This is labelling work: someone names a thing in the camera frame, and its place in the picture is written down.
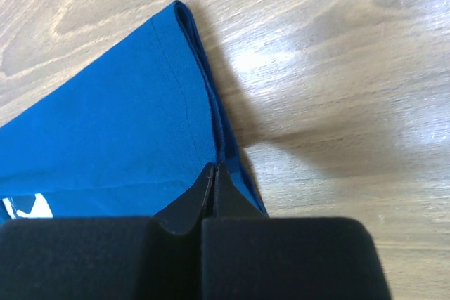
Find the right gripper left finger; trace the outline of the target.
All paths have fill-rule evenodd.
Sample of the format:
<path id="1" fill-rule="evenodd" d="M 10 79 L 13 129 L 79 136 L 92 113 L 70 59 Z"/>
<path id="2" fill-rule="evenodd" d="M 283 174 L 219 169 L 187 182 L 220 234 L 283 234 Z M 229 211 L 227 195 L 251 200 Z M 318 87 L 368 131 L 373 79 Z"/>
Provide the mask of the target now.
<path id="1" fill-rule="evenodd" d="M 214 165 L 208 163 L 193 185 L 153 218 L 168 233 L 185 235 L 191 232 L 207 212 L 213 184 Z"/>

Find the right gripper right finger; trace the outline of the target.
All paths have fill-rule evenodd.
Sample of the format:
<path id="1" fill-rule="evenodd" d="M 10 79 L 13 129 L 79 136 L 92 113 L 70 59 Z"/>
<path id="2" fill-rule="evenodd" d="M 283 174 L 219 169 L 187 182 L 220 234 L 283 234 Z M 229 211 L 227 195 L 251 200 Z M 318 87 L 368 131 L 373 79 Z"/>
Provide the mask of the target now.
<path id="1" fill-rule="evenodd" d="M 225 164 L 215 174 L 213 213 L 215 218 L 267 218 L 235 187 Z"/>

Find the blue t-shirt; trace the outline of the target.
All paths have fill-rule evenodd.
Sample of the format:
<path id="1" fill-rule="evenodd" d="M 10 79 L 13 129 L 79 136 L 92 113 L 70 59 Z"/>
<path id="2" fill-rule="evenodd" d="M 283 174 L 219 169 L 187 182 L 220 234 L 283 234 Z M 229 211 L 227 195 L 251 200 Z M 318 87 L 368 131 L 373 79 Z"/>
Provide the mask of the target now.
<path id="1" fill-rule="evenodd" d="M 265 207 L 193 14 L 174 1 L 1 128 L 1 220 L 152 216 L 206 164 Z"/>

